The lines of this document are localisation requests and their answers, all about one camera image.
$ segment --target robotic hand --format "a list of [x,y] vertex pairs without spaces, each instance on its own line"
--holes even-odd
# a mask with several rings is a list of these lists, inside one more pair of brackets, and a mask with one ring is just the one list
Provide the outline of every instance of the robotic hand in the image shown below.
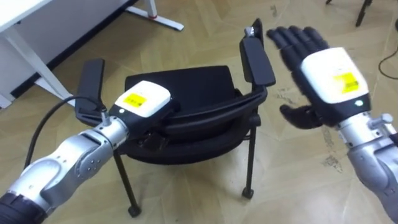
[[347,145],[359,180],[398,223],[398,134],[392,116],[370,116],[366,80],[343,48],[329,48],[313,28],[291,26],[267,31],[292,78],[311,105],[280,107],[284,118],[300,129],[327,125]]
[[170,92],[142,81],[102,113],[103,122],[72,136],[28,166],[0,198],[1,224],[39,224],[93,177],[127,139],[136,139],[174,110]]

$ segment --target yellow sticker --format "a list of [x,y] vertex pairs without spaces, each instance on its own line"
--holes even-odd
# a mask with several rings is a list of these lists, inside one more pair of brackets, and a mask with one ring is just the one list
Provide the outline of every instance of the yellow sticker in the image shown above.
[[359,83],[351,72],[335,76],[335,80],[342,86],[341,93],[350,93],[359,89]]
[[142,106],[145,101],[147,100],[144,97],[135,93],[131,93],[128,97],[126,97],[126,99],[123,100],[123,102],[135,108],[139,108],[140,106]]

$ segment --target chair leg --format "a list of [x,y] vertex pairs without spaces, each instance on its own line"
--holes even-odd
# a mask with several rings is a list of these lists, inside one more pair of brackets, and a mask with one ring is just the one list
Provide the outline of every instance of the chair leg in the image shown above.
[[249,140],[249,157],[248,157],[248,174],[246,176],[246,186],[242,191],[242,196],[251,199],[253,198],[254,191],[251,188],[253,177],[253,162],[254,162],[254,146],[256,145],[256,128],[250,129]]
[[131,206],[128,209],[128,212],[131,217],[135,218],[141,214],[141,209],[137,204],[136,198],[134,196],[134,193],[132,192],[131,184],[129,177],[127,176],[126,170],[123,165],[123,161],[120,157],[120,154],[118,151],[113,151],[113,158],[114,161],[116,162],[116,166],[118,167],[118,171],[120,174],[120,177],[122,178],[124,189],[126,190],[127,196],[129,198]]
[[359,27],[362,24],[363,17],[365,16],[365,10],[368,6],[372,4],[372,0],[365,0],[363,2],[362,8],[359,12],[358,18],[356,20],[355,26]]

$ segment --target desk frame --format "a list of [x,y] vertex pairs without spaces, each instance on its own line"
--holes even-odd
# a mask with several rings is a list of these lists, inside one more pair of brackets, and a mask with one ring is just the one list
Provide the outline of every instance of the desk frame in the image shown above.
[[[146,17],[150,20],[159,22],[163,25],[169,26],[175,30],[181,31],[184,26],[178,22],[171,21],[164,17],[157,15],[155,0],[145,0],[147,11],[138,9],[136,7],[128,7],[127,12],[137,14],[142,17]],[[33,51],[29,44],[19,35],[15,27],[10,27],[3,31],[3,36],[6,40],[22,55],[22,57],[35,69],[35,71],[41,76],[35,84],[49,91],[56,97],[64,100],[65,98],[72,96],[69,91],[62,85],[62,83],[56,78],[46,64],[40,59],[40,57]],[[0,106],[6,108],[15,100],[0,95]],[[75,106],[75,100],[68,102],[70,105]]]

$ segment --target parquet floor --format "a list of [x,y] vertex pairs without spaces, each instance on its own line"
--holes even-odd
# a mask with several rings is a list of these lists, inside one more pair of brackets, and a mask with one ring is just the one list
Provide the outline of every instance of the parquet floor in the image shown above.
[[[398,82],[381,76],[377,64],[398,44],[393,26],[397,1],[375,0],[363,24],[354,27],[362,0],[158,0],[161,15],[184,23],[183,32],[123,14],[55,69],[74,93],[83,62],[106,59],[103,100],[107,105],[123,92],[128,75],[158,70],[228,65],[236,87],[244,82],[238,43],[243,28],[260,17],[264,28],[313,26],[332,46],[346,47],[366,77],[373,115],[398,119]],[[260,107],[254,168],[254,198],[241,198],[245,183],[247,144],[227,155],[190,166],[154,166],[124,158],[143,213],[132,219],[113,161],[83,184],[47,223],[390,223],[378,201],[356,178],[338,135],[328,128],[300,131],[279,114],[283,103],[305,104],[270,41],[266,52],[277,84]],[[384,65],[397,75],[398,57]],[[34,86],[0,112],[0,192],[20,174],[31,135],[56,102]],[[87,128],[64,107],[44,128],[35,158],[51,153],[65,138]]]

